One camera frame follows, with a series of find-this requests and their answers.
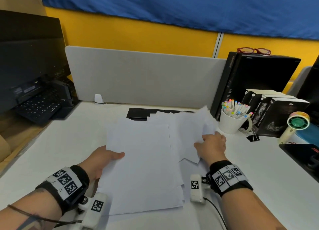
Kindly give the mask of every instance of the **mug handle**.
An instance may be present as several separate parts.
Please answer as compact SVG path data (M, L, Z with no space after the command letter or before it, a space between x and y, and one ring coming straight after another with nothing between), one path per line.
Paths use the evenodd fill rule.
M253 127L253 122L251 121L251 118L249 117L248 119L248 128L247 128L247 130L245 130L245 131L243 131L242 129L240 130L242 133L248 133L248 132L250 132L250 130L252 129L252 127Z

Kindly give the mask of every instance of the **black wristband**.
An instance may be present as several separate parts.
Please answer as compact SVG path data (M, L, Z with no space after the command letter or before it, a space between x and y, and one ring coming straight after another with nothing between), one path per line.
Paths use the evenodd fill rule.
M64 200L62 199L57 188L53 186L54 182L49 182L46 180L36 187L36 189L38 189L38 188L46 189L55 198L55 200L57 201L57 203L59 204L59 206L61 208L62 215L64 215L66 212L74 209L82 201L83 196L84 196L84 194L88 188L88 185L90 183L89 176L80 166L73 165L70 167L70 169L76 174L78 181L80 181L82 185L80 184L81 186L78 187L75 184L76 189L74 191L71 191L71 192L69 190L68 191L69 196L66 199L64 199ZM63 173L63 174L57 176L58 172L56 172L52 176L56 177L55 179L57 179L59 177L57 179L57 181L59 181L61 183L62 180L60 180L60 179L62 179L63 176L65 176L68 172L64 171L66 174ZM74 179L71 179L69 175L68 175L68 177L69 177L69 181L63 184L63 188L68 187L69 184L73 184L71 187L74 187L74 181L71 181Z
M225 193L235 189L248 188L250 190L253 190L252 186L248 183L245 175L240 171L240 169L237 166L233 165L228 160L217 161L213 163L209 167L209 169L210 171L207 173L206 176L210 181L211 188L221 197ZM214 179L213 175L215 173L217 173L218 176Z

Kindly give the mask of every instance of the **white mug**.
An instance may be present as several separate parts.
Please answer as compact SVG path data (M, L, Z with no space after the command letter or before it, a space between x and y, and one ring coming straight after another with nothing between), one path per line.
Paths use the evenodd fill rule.
M253 126L253 123L250 117L244 119L237 119L226 115L223 110L221 110L220 120L219 120L219 129L227 134L235 134L237 130L248 120L249 126L246 132L249 132Z

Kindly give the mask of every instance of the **eyeglasses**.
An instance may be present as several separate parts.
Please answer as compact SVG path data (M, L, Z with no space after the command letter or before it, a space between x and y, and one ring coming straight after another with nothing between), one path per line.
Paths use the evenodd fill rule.
M265 48L253 49L250 47L238 48L237 52L244 53L244 54L253 54L255 52L255 50L260 55L270 55L271 54L271 51L269 49L265 49Z

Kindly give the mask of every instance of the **tattoo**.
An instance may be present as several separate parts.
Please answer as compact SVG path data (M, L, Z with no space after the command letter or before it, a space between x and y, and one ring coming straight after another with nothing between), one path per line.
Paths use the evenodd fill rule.
M17 230L44 230L44 221L35 217L29 217Z
M30 192L29 194L27 194L26 196L32 196L36 193L41 193L41 192L45 192L46 190L43 189L43 188L38 188L38 189L35 189L34 191Z

